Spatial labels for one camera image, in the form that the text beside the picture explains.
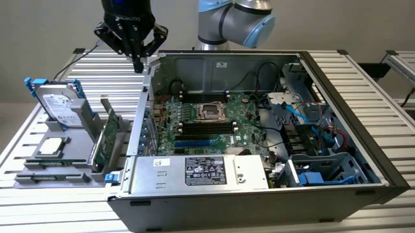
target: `sticker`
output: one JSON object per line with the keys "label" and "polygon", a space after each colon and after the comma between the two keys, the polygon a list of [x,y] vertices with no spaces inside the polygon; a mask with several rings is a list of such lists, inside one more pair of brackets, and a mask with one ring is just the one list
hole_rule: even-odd
{"label": "sticker", "polygon": [[169,159],[154,159],[153,166],[169,166]]}
{"label": "sticker", "polygon": [[228,68],[226,62],[216,62],[216,68]]}
{"label": "sticker", "polygon": [[42,95],[46,107],[56,120],[68,127],[82,126],[77,114],[70,110],[70,99],[62,95]]}
{"label": "sticker", "polygon": [[226,184],[224,158],[185,158],[184,175],[188,186]]}

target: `white label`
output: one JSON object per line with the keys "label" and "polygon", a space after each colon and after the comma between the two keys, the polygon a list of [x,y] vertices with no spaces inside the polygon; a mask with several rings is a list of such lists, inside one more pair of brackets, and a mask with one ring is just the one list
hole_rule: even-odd
{"label": "white label", "polygon": [[226,62],[216,62],[216,68],[228,68]]}
{"label": "white label", "polygon": [[169,159],[154,159],[153,166],[169,166]]}
{"label": "white label", "polygon": [[81,127],[77,114],[70,110],[70,99],[62,95],[42,95],[46,107],[56,117],[56,120],[68,127]]}

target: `black cable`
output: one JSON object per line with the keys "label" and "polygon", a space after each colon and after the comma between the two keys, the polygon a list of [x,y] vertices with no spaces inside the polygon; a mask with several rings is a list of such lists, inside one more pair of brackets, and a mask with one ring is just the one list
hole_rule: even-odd
{"label": "black cable", "polygon": [[97,46],[100,46],[98,42],[96,43],[96,45],[93,46],[93,48],[84,54],[81,55],[73,62],[70,62],[54,75],[53,81],[57,79],[57,76],[61,74],[61,72],[65,71],[65,69],[72,66],[76,62],[78,62],[80,59],[82,59],[96,48]]}
{"label": "black cable", "polygon": [[262,99],[258,101],[257,103],[257,109],[266,109],[266,110],[272,110],[268,99]]}
{"label": "black cable", "polygon": [[248,78],[249,74],[253,74],[256,76],[256,80],[257,80],[257,75],[253,71],[249,71],[245,76],[242,77],[242,79],[240,80],[240,82],[229,89],[229,91],[232,91],[242,82],[244,80]]}
{"label": "black cable", "polygon": [[408,102],[408,100],[409,100],[409,97],[411,97],[411,95],[412,95],[413,93],[415,93],[415,87],[413,87],[413,88],[411,89],[411,91],[408,92],[407,97],[404,98],[404,101],[403,101],[400,107],[403,107],[403,106],[407,104],[407,102]]}
{"label": "black cable", "polygon": [[270,146],[262,146],[262,145],[258,143],[258,140],[261,139],[261,137],[262,137],[264,135],[265,135],[265,134],[262,133],[262,135],[261,135],[260,137],[257,137],[257,140],[256,140],[256,144],[257,144],[260,147],[262,147],[262,148],[269,148],[269,147],[274,147],[276,145],[284,143],[284,142],[277,142],[277,143],[274,143],[274,144],[270,145]]}
{"label": "black cable", "polygon": [[257,88],[257,90],[260,89],[260,84],[258,84],[258,74],[260,74],[260,70],[261,70],[261,68],[265,66],[265,65],[273,65],[274,66],[274,68],[276,68],[276,82],[277,82],[277,79],[278,79],[278,72],[280,72],[280,70],[278,70],[278,67],[277,67],[277,65],[273,63],[273,62],[264,62],[260,66],[258,66],[258,69],[257,69],[257,72],[256,72],[256,88]]}
{"label": "black cable", "polygon": [[169,81],[169,84],[168,84],[168,94],[170,95],[170,87],[173,85],[174,82],[180,82],[181,83],[181,86],[182,86],[182,81],[181,79],[178,78],[174,78],[172,81]]}
{"label": "black cable", "polygon": [[277,130],[276,128],[261,127],[261,126],[258,126],[258,125],[253,125],[253,123],[250,122],[249,119],[248,119],[248,122],[250,123],[252,126],[257,127],[260,130],[274,130],[276,132],[280,133],[280,130]]}

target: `warning label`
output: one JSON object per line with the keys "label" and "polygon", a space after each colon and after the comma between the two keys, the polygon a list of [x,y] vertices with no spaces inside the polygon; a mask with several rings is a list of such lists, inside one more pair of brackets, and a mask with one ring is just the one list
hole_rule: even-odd
{"label": "warning label", "polygon": [[226,184],[222,157],[185,158],[185,179],[188,186]]}

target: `green circuit board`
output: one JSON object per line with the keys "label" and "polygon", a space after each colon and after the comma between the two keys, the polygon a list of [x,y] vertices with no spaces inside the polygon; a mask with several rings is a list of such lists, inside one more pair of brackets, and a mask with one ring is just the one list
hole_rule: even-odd
{"label": "green circuit board", "polygon": [[[233,134],[210,134],[210,146],[200,148],[184,148],[186,154],[225,154],[228,148],[242,148],[250,151],[250,154],[260,154],[265,156],[268,149],[256,145],[254,140],[261,135],[262,131],[252,126],[245,117],[249,103],[242,104],[241,99],[248,98],[244,94],[232,94],[229,101],[222,103],[225,122],[236,121],[236,127],[238,128]],[[164,111],[158,117],[158,150],[157,156],[174,155],[174,136],[180,135],[177,127],[180,121],[184,123],[194,123],[197,121],[196,115],[196,103],[181,103],[177,97],[172,96],[164,103],[156,102],[157,106],[162,106]],[[254,113],[254,108],[250,107],[249,112]]]}

